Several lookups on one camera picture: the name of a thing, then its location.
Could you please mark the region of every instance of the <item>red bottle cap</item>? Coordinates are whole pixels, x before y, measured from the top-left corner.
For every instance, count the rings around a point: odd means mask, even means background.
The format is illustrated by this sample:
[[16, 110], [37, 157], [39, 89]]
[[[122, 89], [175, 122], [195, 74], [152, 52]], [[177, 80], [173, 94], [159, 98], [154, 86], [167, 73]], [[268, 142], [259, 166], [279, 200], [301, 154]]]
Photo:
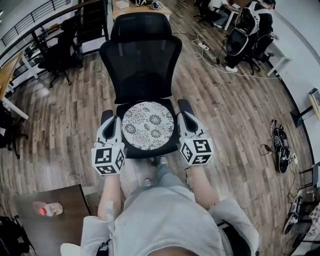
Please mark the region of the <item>red bottle cap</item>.
[[39, 213], [42, 215], [42, 216], [46, 216], [47, 215], [47, 211], [45, 208], [40, 208], [39, 209]]

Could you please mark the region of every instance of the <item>gray pants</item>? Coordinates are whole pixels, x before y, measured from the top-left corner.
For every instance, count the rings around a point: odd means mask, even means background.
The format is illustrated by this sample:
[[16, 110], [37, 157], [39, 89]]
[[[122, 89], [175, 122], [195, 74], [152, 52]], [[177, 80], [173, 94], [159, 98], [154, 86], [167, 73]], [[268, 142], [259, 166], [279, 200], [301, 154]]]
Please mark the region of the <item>gray pants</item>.
[[130, 197], [125, 201], [124, 209], [128, 208], [132, 202], [137, 198], [137, 196], [146, 190], [156, 188], [156, 187], [172, 187], [172, 186], [182, 186], [187, 189], [186, 185], [174, 175], [173, 170], [166, 164], [161, 164], [156, 171], [155, 184], [151, 186], [140, 186], [135, 189]]
[[214, 23], [217, 25], [223, 26], [225, 22], [229, 19], [229, 15], [222, 10], [219, 10], [219, 12], [217, 13], [220, 15], [220, 18], [217, 19]]

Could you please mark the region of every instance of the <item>wooden floor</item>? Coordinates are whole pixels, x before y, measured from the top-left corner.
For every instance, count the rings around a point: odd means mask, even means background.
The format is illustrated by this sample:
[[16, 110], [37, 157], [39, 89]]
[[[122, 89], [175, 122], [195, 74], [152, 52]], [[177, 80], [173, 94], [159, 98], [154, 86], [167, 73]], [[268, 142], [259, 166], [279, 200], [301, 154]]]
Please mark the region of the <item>wooden floor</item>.
[[[198, 24], [193, 18], [198, 12], [193, 0], [167, 2], [173, 12], [172, 31], [202, 34], [210, 48], [204, 57], [211, 63], [227, 32]], [[205, 167], [212, 186], [220, 200], [233, 197], [246, 212], [259, 232], [262, 256], [288, 255], [298, 234], [296, 229], [287, 236], [282, 232], [294, 175], [289, 169], [280, 174], [273, 156], [260, 156], [259, 147], [270, 138], [271, 119], [277, 119], [285, 127], [300, 168], [311, 166], [304, 131], [295, 128], [290, 116], [294, 109], [290, 97], [277, 79], [222, 73], [195, 59], [192, 53], [199, 49], [187, 35], [177, 36], [183, 41], [183, 48], [173, 75], [172, 103], [177, 111], [177, 100], [187, 99], [213, 138], [213, 160]], [[256, 75], [267, 77], [268, 70], [270, 67], [264, 65]], [[16, 159], [13, 152], [0, 150], [0, 203], [9, 215], [16, 214], [14, 195], [98, 183], [91, 167], [91, 148], [102, 112], [116, 110], [115, 92], [98, 53], [87, 55], [83, 68], [70, 69], [68, 73], [72, 86], [60, 78], [54, 88], [49, 88], [52, 75], [46, 72], [9, 98], [30, 117], [23, 124], [29, 140], [22, 139], [18, 146], [21, 159]], [[248, 65], [241, 63], [239, 73], [249, 75]], [[184, 180], [178, 153], [169, 156], [169, 163]], [[291, 189], [295, 195], [305, 182], [301, 178], [309, 177], [298, 175], [294, 163], [291, 167], [296, 174]], [[152, 178], [154, 171], [146, 160], [127, 159], [121, 171], [124, 194], [128, 196], [145, 178]]]

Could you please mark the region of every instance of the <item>white cable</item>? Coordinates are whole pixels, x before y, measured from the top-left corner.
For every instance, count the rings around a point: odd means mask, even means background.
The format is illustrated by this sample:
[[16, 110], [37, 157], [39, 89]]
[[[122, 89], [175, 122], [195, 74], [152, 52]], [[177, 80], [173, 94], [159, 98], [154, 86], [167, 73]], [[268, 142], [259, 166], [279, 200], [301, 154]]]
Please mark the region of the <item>white cable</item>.
[[222, 73], [232, 73], [232, 74], [235, 74], [237, 76], [241, 76], [241, 77], [251, 77], [251, 78], [259, 78], [259, 79], [267, 79], [267, 80], [272, 80], [272, 79], [279, 79], [279, 77], [274, 77], [274, 78], [268, 78], [268, 77], [259, 77], [259, 76], [254, 76], [254, 75], [249, 75], [249, 74], [238, 74], [238, 73], [235, 73], [235, 72], [231, 72], [231, 71], [222, 71], [220, 70], [219, 68], [211, 65], [210, 63], [208, 63], [205, 58], [204, 58], [204, 52], [205, 52], [205, 49], [203, 49], [201, 46], [198, 45], [198, 43], [202, 43], [204, 42], [206, 39], [204, 38], [203, 35], [201, 34], [197, 34], [196, 35], [197, 39], [195, 40], [192, 40], [191, 43], [195, 46], [198, 46], [202, 49], [202, 53], [200, 54], [199, 52], [196, 52], [194, 51], [192, 53], [193, 57], [195, 57], [196, 59], [202, 59], [205, 63], [207, 63], [210, 67], [212, 68], [215, 68], [216, 70], [222, 72]]

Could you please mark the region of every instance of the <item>dark wooden table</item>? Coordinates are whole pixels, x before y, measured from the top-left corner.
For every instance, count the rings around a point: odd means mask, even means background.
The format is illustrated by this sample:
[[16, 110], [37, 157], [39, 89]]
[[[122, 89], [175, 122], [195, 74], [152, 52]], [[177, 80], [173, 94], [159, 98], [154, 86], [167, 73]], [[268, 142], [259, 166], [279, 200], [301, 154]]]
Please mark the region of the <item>dark wooden table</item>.
[[[63, 243], [80, 245], [84, 217], [90, 211], [80, 185], [14, 197], [19, 219], [39, 256], [60, 256]], [[63, 213], [36, 214], [33, 202], [60, 203]]]

